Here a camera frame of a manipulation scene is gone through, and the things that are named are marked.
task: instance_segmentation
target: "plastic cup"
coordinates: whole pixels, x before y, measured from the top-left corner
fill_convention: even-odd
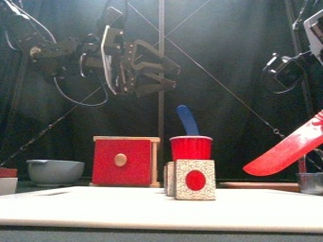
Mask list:
[[[174,161],[211,159],[212,138],[207,136],[175,136],[170,141]]]
[[[305,194],[323,195],[323,173],[298,173],[298,184]]]

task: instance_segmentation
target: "red circle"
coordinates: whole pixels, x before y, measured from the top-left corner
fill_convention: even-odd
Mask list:
[[[192,170],[187,174],[186,182],[191,190],[199,191],[206,185],[206,176],[199,170]]]

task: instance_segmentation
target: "blue handle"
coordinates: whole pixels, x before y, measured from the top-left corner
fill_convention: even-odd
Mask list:
[[[184,105],[178,106],[176,113],[183,123],[187,135],[199,135],[196,120],[188,107]]]

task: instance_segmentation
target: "red cup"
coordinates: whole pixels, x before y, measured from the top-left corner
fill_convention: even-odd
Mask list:
[[[207,136],[175,136],[170,141],[174,161],[211,159],[212,138]]]

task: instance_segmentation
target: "red object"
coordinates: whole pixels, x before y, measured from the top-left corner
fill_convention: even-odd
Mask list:
[[[92,183],[147,186],[151,183],[151,141],[98,139]]]
[[[171,145],[174,161],[211,159],[212,138],[207,136],[176,136]]]
[[[243,170],[255,176],[278,173],[323,143],[323,111]]]
[[[206,176],[204,176],[204,174],[199,170],[192,170],[187,174],[186,183],[187,183],[187,187],[191,190],[199,191],[204,187],[204,185],[206,185]]]
[[[0,167],[0,178],[16,178],[18,169]]]

